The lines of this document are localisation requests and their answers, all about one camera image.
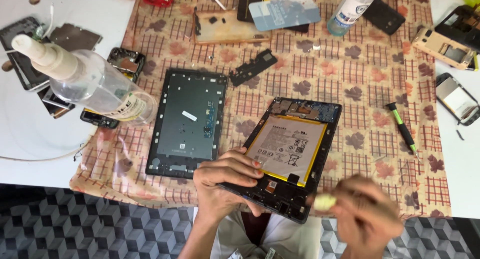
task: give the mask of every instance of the blue card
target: blue card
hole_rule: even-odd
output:
[[[313,0],[268,0],[250,3],[248,9],[260,31],[320,21],[320,10]]]

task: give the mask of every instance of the bottle label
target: bottle label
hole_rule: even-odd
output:
[[[357,22],[370,4],[371,3],[362,3],[356,0],[345,0],[345,3],[335,16],[335,22],[341,27],[350,27]]]
[[[101,115],[117,119],[119,121],[129,121],[138,118],[146,108],[147,103],[130,92],[125,101],[115,111],[103,113]]]

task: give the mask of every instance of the tablet battery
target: tablet battery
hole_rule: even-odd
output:
[[[304,187],[326,128],[318,121],[271,115],[246,155],[262,163],[265,174],[285,181],[295,174]]]

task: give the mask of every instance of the screwdriver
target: screwdriver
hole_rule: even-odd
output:
[[[415,147],[415,142],[413,141],[412,135],[410,134],[405,123],[403,123],[402,119],[400,118],[400,115],[397,112],[396,103],[395,102],[389,103],[386,105],[386,107],[388,107],[388,109],[390,109],[390,111],[392,111],[393,115],[395,116],[395,120],[397,121],[400,134],[402,134],[402,137],[405,140],[405,143],[407,144],[407,146],[410,146],[411,150],[413,151],[413,154],[415,154],[415,156],[417,156],[418,161],[421,162],[420,156],[418,155],[419,153],[417,151],[417,148]]]

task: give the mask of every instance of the tablecloth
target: tablecloth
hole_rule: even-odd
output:
[[[341,0],[314,0],[322,20],[308,33],[277,29],[262,43],[195,45],[192,13],[218,10],[213,0],[174,0],[167,8],[136,0],[123,47],[147,56],[138,85],[159,100],[165,71],[181,67],[227,74],[270,48],[279,60],[239,87],[229,82],[219,152],[240,146],[276,96],[343,105],[319,191],[354,174],[371,177],[410,216],[450,216],[435,103],[434,59],[411,46],[432,27],[430,0],[384,0],[407,19],[388,36],[360,18],[343,37],[326,21]],[[220,0],[235,9],[238,0]],[[421,162],[402,139],[385,104],[396,102]],[[197,204],[193,181],[147,176],[153,123],[98,129],[70,181],[73,190],[153,208]]]

